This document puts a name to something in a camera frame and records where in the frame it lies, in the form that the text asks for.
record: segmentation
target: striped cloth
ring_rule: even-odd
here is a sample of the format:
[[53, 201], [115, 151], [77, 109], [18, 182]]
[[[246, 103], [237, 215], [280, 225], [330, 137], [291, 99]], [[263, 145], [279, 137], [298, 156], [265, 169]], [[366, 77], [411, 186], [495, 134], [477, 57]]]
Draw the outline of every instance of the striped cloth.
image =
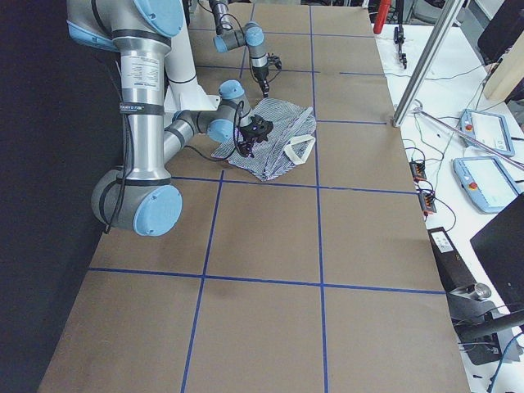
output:
[[[300, 135], [311, 135], [316, 130], [313, 108], [304, 108], [290, 102], [265, 98], [253, 110], [265, 120], [273, 121], [273, 131], [268, 141], [256, 143], [253, 147], [255, 157], [242, 157], [236, 151], [228, 162], [251, 172], [260, 181], [272, 180], [289, 172], [296, 165], [287, 158], [284, 147], [290, 139]], [[309, 142], [292, 146], [293, 151], [302, 156]], [[233, 140], [222, 143], [213, 153], [215, 158], [227, 157], [233, 150]]]

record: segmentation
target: brown cardboard surface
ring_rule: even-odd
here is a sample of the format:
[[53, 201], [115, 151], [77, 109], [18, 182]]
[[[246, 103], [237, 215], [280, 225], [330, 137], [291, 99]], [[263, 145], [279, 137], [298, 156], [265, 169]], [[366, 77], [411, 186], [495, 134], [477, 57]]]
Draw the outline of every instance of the brown cardboard surface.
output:
[[[317, 148], [262, 185], [227, 163], [177, 154], [167, 169], [186, 178], [174, 179], [181, 220], [159, 238], [103, 237], [92, 266], [120, 273], [88, 273], [41, 392], [181, 391], [186, 364], [183, 393], [468, 391], [418, 200], [406, 194], [400, 131], [387, 125], [386, 79], [340, 75], [382, 72], [375, 42], [362, 38], [373, 36], [367, 11], [230, 9], [242, 24], [254, 9], [268, 52], [295, 69], [270, 96], [315, 104]], [[244, 49], [216, 53], [203, 10], [190, 28], [200, 85], [217, 94], [240, 79], [255, 106], [262, 95], [245, 60], [240, 69]], [[191, 144], [207, 156], [218, 146], [206, 136]], [[188, 273], [196, 278], [166, 276]]]
[[253, 18], [264, 32], [309, 34], [309, 8], [306, 6], [255, 4]]
[[326, 289], [331, 393], [469, 391], [445, 296]]
[[[265, 45], [268, 51], [280, 56], [284, 70], [311, 71], [311, 38], [309, 35], [266, 34]], [[249, 65], [248, 61], [249, 53], [246, 52], [245, 67]]]
[[317, 144], [323, 186], [415, 190], [399, 129], [318, 123]]
[[[219, 143], [202, 134], [195, 135], [188, 145], [198, 149], [204, 156], [212, 158], [211, 154], [219, 146]], [[177, 153], [165, 168], [172, 176], [213, 179], [220, 178], [223, 169], [236, 169], [226, 161], [211, 162], [204, 160], [196, 152], [187, 148]]]
[[362, 7], [311, 7], [311, 11], [313, 34], [373, 36], [368, 10]]
[[207, 281], [187, 393], [323, 391], [318, 289]]
[[313, 37], [314, 68], [320, 72], [383, 74], [374, 38]]
[[[259, 85], [253, 81], [249, 70], [244, 70], [240, 79], [247, 98], [252, 106], [262, 99]], [[300, 106], [313, 105], [313, 82], [309, 72], [283, 71], [270, 84], [269, 96], [279, 100], [289, 101]]]
[[386, 77], [375, 75], [315, 75], [319, 120], [388, 123], [395, 111]]
[[415, 195], [320, 194], [326, 282], [442, 291]]
[[224, 184], [208, 273], [318, 282], [316, 192]]
[[179, 391], [199, 281], [91, 272], [40, 393]]
[[92, 267], [201, 273], [218, 184], [187, 180], [174, 180], [173, 184], [184, 201], [176, 226], [160, 237], [143, 237], [113, 228], [102, 237]]

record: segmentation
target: small black device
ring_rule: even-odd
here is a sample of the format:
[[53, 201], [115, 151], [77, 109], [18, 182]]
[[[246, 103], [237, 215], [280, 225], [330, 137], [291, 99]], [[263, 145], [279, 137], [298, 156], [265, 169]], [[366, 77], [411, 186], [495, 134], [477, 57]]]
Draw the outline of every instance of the small black device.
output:
[[444, 228], [428, 229], [440, 281], [446, 292], [477, 283]]

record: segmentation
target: black stand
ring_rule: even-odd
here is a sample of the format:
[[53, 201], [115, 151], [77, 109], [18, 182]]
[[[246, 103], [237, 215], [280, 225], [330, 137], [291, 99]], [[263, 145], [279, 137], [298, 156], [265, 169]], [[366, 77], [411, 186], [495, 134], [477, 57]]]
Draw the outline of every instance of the black stand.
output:
[[[524, 323], [524, 311], [503, 315], [488, 300], [471, 300], [450, 293], [447, 297], [455, 331], [472, 363], [479, 365], [499, 361], [502, 351], [513, 339], [511, 328]], [[505, 359], [518, 361], [521, 352], [515, 343], [508, 348]]]
[[395, 27], [395, 36], [393, 37], [395, 44], [399, 46], [399, 61], [404, 66], [404, 69], [408, 68], [408, 59], [406, 54], [402, 52], [402, 44], [404, 43], [404, 0], [397, 0], [395, 3], [395, 9], [397, 12], [397, 19], [399, 25]]

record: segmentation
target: black wall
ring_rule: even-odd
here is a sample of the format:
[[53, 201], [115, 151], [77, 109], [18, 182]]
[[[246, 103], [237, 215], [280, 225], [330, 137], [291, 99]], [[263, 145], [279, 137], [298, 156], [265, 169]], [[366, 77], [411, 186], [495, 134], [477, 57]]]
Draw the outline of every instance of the black wall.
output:
[[0, 391], [36, 391], [102, 233], [90, 194], [120, 160], [118, 98], [69, 39], [66, 0], [0, 4]]

